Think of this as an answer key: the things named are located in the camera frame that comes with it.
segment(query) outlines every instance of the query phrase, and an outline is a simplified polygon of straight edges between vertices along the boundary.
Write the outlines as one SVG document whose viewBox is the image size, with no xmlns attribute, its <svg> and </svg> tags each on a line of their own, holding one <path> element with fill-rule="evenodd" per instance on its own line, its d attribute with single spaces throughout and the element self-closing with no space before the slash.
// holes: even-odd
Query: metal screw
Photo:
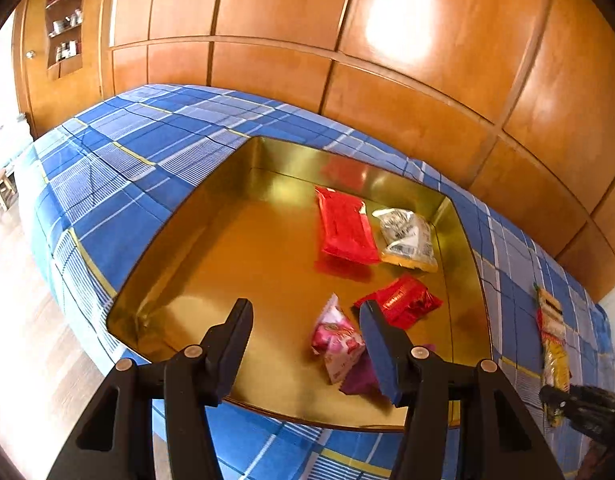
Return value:
<svg viewBox="0 0 615 480">
<path fill-rule="evenodd" d="M 203 355 L 203 348 L 198 345 L 191 345 L 185 349 L 185 357 L 189 357 L 190 359 L 195 359 L 196 357 L 200 357 Z"/>
<path fill-rule="evenodd" d="M 485 361 L 481 362 L 481 368 L 484 372 L 487 372 L 489 374 L 499 369 L 497 364 L 494 361 L 490 361 L 489 359 L 486 359 Z"/>
<path fill-rule="evenodd" d="M 116 370 L 119 372 L 124 372 L 125 370 L 129 370 L 132 367 L 132 359 L 123 358 L 118 363 L 116 363 Z"/>
<path fill-rule="evenodd" d="M 425 346 L 415 346 L 412 348 L 412 357 L 416 359 L 427 359 L 430 356 L 430 351 Z"/>
</svg>

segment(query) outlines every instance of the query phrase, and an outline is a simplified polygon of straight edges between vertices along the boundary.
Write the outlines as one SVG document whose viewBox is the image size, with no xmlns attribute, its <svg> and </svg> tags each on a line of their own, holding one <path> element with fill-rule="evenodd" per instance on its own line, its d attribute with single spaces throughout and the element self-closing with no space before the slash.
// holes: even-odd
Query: plaid tablecloth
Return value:
<svg viewBox="0 0 615 480">
<path fill-rule="evenodd" d="M 250 136 L 291 140 L 403 174 L 447 194 L 475 252 L 495 359 L 527 404 L 561 468 L 573 476 L 587 440 L 550 428 L 538 392 L 541 345 L 535 283 L 563 306 L 572 383 L 615 389 L 603 310 L 540 246 L 503 216 L 420 160 L 343 124 L 242 92 L 148 85 L 108 99 L 37 140 L 15 170 L 34 257 L 86 352 L 105 374 L 130 356 L 106 316 L 132 266 L 177 205 Z M 380 479 L 400 434 L 290 424 L 223 404 L 208 410 L 225 478 Z M 163 406 L 154 427 L 165 437 Z M 454 478 L 450 430 L 444 478 Z"/>
</svg>

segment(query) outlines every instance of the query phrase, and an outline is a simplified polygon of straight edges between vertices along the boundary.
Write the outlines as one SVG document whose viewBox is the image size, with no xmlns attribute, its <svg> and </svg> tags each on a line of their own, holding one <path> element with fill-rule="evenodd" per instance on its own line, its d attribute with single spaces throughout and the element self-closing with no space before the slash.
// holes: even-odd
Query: gold tray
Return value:
<svg viewBox="0 0 615 480">
<path fill-rule="evenodd" d="M 439 272 L 325 258 L 315 184 L 366 201 L 379 249 L 378 208 L 415 210 L 433 226 Z M 108 330 L 149 361 L 168 359 L 222 323 L 237 298 L 254 305 L 254 329 L 227 400 L 265 415 L 347 430 L 402 430 L 405 408 L 346 396 L 329 383 L 310 340 L 336 293 L 352 322 L 355 300 L 412 272 L 443 306 L 408 334 L 443 359 L 491 358 L 483 290 L 451 200 L 351 158 L 254 137 L 198 186 L 165 223 L 116 297 Z M 456 422 L 457 406 L 449 421 Z"/>
</svg>

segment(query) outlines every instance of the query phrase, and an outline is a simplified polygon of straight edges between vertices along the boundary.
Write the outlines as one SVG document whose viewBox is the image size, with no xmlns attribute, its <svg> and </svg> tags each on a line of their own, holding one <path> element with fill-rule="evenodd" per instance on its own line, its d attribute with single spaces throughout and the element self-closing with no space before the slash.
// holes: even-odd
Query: wooden floor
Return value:
<svg viewBox="0 0 615 480">
<path fill-rule="evenodd" d="M 25 478 L 47 477 L 102 379 L 36 268 L 12 203 L 0 210 L 0 444 Z M 154 452 L 157 478 L 171 478 L 157 436 Z"/>
</svg>

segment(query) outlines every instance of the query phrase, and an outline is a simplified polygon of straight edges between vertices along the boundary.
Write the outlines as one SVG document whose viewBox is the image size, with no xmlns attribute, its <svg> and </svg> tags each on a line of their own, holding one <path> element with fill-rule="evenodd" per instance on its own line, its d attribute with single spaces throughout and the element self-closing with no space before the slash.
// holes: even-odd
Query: cabinet door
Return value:
<svg viewBox="0 0 615 480">
<path fill-rule="evenodd" d="M 20 36 L 14 37 L 15 55 L 20 56 L 22 72 L 18 80 L 23 86 L 18 89 L 18 95 L 26 97 L 26 107 L 29 109 L 25 111 L 32 115 L 35 138 L 102 98 L 98 76 L 101 0 L 82 0 L 82 53 L 79 58 L 66 60 L 68 63 L 65 67 L 50 66 L 48 62 L 51 50 L 54 50 L 55 56 L 55 46 L 48 37 L 47 1 L 27 1 L 24 10 L 21 10 L 24 17 Z"/>
</svg>

